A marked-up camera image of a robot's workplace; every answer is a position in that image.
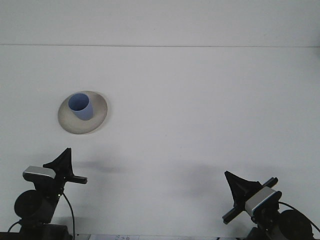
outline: white wall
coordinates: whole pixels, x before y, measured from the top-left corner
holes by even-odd
[[[319,1],[77,3],[0,2],[1,231],[18,219],[15,199],[33,188],[22,171],[67,147],[74,173],[88,177],[65,188],[77,233],[245,236],[253,226],[246,214],[222,221],[233,205],[226,170],[261,183],[278,177],[282,200],[320,223],[320,50],[297,47],[319,46]],[[239,13],[246,10],[255,20]],[[224,19],[236,12],[228,31]],[[283,33],[280,16],[281,26],[305,27]],[[53,46],[222,43],[296,47]],[[57,113],[81,90],[103,94],[109,112],[99,130],[74,135]],[[72,226],[63,199],[53,222]]]
[[[319,0],[0,0],[0,43],[314,47],[319,13]]]

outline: robotic arm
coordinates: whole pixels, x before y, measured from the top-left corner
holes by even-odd
[[[247,181],[226,171],[234,204],[223,218],[228,224],[242,211],[246,211],[257,224],[245,240],[315,240],[309,219],[296,210],[279,213],[280,191],[272,187],[277,178],[269,179],[261,185],[258,181]]]
[[[71,240],[67,226],[49,224],[66,182],[87,183],[86,177],[73,173],[71,148],[43,167],[28,167],[22,176],[26,181],[33,182],[35,190],[25,191],[15,201],[14,211],[21,218],[21,229],[18,236],[10,238],[9,233],[8,239]]]

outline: cable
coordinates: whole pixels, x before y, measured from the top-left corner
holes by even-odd
[[[285,206],[287,206],[287,207],[289,207],[289,208],[291,208],[291,209],[293,209],[293,210],[295,210],[295,211],[297,211],[297,212],[299,212],[299,213],[301,213],[303,216],[305,216],[306,217],[306,219],[308,219],[309,220],[309,222],[312,224],[312,226],[314,226],[314,228],[315,229],[317,229],[318,230],[318,232],[320,233],[320,229],[309,219],[309,218],[307,218],[307,216],[306,215],[304,215],[302,212],[300,212],[299,210],[297,210],[297,209],[295,209],[293,206],[290,206],[288,203],[285,203],[285,202],[282,202],[282,201],[280,201],[279,202],[279,204],[282,204],[282,205],[285,205]]]
[[[8,233],[10,233],[11,229],[12,229],[15,225],[17,225],[18,223],[20,223],[20,220],[17,221],[17,222],[15,222],[14,224],[12,224],[11,227],[9,227]]]
[[[66,197],[65,193],[63,192],[62,195],[64,196],[66,202],[68,203],[70,210],[71,210],[71,215],[72,215],[72,225],[73,225],[73,240],[75,240],[76,238],[76,234],[75,234],[75,215],[74,215],[74,211],[72,209],[72,206],[68,200],[68,198]]]

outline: white table surface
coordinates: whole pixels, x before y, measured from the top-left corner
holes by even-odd
[[[109,112],[97,131],[64,131],[70,94],[97,91]],[[228,170],[264,183],[320,223],[320,50],[272,47],[0,46],[2,231],[33,184],[28,166],[72,148],[67,183],[78,234],[243,237]],[[72,226],[61,199],[54,223]]]

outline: blue cup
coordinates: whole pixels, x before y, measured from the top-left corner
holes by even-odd
[[[76,93],[70,97],[68,106],[71,111],[81,120],[89,120],[94,116],[91,100],[87,94]]]

